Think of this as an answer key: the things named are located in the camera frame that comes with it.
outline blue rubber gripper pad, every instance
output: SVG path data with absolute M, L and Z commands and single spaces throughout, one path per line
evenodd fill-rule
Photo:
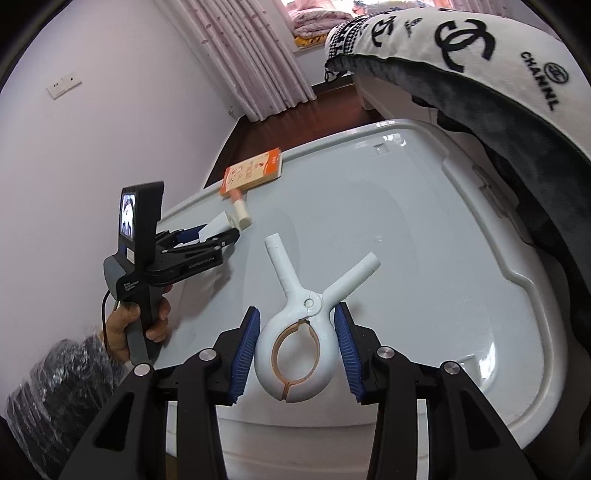
M 236 403 L 238 397 L 244 393 L 259 333 L 261 333 L 261 313 L 258 309 L 254 309 L 232 362 L 232 378 L 230 379 L 228 397 L 233 403 Z
M 351 390 L 351 393 L 355 395 L 357 401 L 361 402 L 365 397 L 361 360 L 359 360 L 359 354 L 355 348 L 353 336 L 349 330 L 349 325 L 347 325 L 343 307 L 340 305 L 335 307 L 335 332 L 339 339 L 339 349 L 341 357 L 343 358 L 343 365 L 345 366 L 349 389 Z

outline small display screen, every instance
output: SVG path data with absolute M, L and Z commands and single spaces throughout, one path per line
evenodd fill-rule
M 135 193 L 124 193 L 121 196 L 121 217 L 119 233 L 124 237 L 134 240 L 135 220 Z

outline human hand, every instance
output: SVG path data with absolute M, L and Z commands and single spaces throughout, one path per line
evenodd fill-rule
M 164 293 L 168 293 L 172 286 L 164 289 Z M 164 297 L 160 303 L 158 311 L 158 320 L 154 325 L 146 331 L 146 338 L 153 342 L 160 343 L 164 341 L 168 335 L 168 314 L 170 313 L 170 303 Z M 125 336 L 125 327 L 130 323 L 139 319 L 140 309 L 139 305 L 135 303 L 128 303 L 121 305 L 115 310 L 106 321 L 106 335 L 109 342 L 109 353 L 120 362 L 129 360 L 129 346 L 127 345 L 127 337 Z

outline white plastic clip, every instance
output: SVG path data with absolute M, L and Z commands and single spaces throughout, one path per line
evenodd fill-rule
M 263 328 L 255 349 L 255 371 L 259 382 L 277 400 L 299 402 L 320 393 L 332 379 L 339 357 L 339 342 L 329 314 L 338 302 L 347 298 L 379 267 L 378 257 L 368 254 L 322 294 L 300 285 L 281 238 L 277 233 L 265 239 L 287 304 Z M 289 380 L 278 367 L 283 341 L 300 325 L 307 323 L 316 343 L 316 361 L 312 370 L 298 380 Z

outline person's sleeve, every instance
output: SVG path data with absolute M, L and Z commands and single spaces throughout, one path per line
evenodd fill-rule
M 97 337 L 63 340 L 8 397 L 12 434 L 43 478 L 57 480 L 123 376 L 124 366 L 109 359 Z

